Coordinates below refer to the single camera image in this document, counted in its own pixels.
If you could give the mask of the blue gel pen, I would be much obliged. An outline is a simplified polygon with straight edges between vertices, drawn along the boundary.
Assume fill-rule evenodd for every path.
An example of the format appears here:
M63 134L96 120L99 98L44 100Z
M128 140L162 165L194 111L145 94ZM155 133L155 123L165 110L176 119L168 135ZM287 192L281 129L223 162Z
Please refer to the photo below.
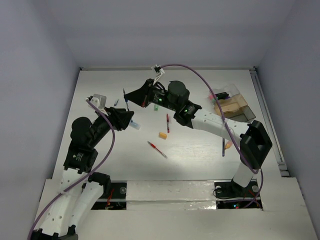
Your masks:
M128 100L126 99L126 91L125 91L124 88L122 88L122 92L123 92L123 98L124 98L124 101L125 101L125 104L126 104L126 109L127 109L127 111L130 111L129 103L128 103Z

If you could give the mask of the light blue highlighter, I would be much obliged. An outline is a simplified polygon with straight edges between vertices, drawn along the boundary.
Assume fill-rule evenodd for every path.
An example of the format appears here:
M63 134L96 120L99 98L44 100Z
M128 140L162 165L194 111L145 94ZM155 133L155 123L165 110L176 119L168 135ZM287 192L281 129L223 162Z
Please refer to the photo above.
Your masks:
M140 129L141 129L141 125L138 124L138 123L136 123L136 122L134 122L133 120L130 121L129 125L130 125L132 128L136 129L136 130L140 130Z

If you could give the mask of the red gel pen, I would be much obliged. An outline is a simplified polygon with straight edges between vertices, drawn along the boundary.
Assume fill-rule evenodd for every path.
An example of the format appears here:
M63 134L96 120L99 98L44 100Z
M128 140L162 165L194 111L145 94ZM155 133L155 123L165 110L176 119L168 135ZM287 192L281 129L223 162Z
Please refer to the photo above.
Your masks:
M161 150L159 150L153 143L151 143L150 141L147 141L147 143L153 148L155 149L159 154L161 154L164 158L168 158L167 155L165 155Z

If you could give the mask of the purple gel pen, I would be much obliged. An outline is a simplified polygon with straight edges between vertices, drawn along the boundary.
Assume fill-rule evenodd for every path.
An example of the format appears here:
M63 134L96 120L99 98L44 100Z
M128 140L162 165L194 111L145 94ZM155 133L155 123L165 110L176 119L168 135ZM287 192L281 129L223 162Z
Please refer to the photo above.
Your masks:
M222 139L222 157L225 157L225 139Z

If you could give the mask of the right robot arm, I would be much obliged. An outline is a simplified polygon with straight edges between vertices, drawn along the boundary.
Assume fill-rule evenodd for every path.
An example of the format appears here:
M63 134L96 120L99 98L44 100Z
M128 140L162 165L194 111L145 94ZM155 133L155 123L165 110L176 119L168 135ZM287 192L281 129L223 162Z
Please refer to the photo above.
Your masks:
M127 101L146 108L153 103L174 111L173 118L182 126L202 130L232 141L240 150L240 165L230 190L242 196L249 189L253 176L261 168L273 144L263 126L257 120L238 122L209 112L189 100L190 92L181 81L170 81L167 88L149 78L137 90L126 93Z

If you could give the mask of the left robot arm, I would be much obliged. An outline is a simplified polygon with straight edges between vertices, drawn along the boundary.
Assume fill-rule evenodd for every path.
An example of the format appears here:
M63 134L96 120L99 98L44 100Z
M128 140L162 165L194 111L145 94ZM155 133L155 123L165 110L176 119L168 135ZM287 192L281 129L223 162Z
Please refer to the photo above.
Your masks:
M41 218L43 222L31 228L29 240L77 240L80 226L95 202L112 195L110 176L96 171L95 147L108 132L125 130L134 112L110 107L96 113L95 121L87 117L73 121L58 194L36 218L36 222Z

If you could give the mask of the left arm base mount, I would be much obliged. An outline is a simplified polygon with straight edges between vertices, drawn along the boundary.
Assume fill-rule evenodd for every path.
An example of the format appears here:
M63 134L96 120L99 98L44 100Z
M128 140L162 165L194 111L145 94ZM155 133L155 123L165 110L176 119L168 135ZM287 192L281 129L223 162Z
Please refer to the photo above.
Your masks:
M109 193L102 195L91 210L126 210L127 182L111 182Z

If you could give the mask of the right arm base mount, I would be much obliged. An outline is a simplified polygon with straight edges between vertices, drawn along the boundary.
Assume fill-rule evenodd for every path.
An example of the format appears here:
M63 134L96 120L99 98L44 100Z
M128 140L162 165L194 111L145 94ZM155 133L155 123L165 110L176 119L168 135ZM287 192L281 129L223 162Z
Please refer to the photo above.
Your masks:
M214 183L213 196L217 209L262 209L262 201L256 180L251 180L247 187L239 186L233 181Z

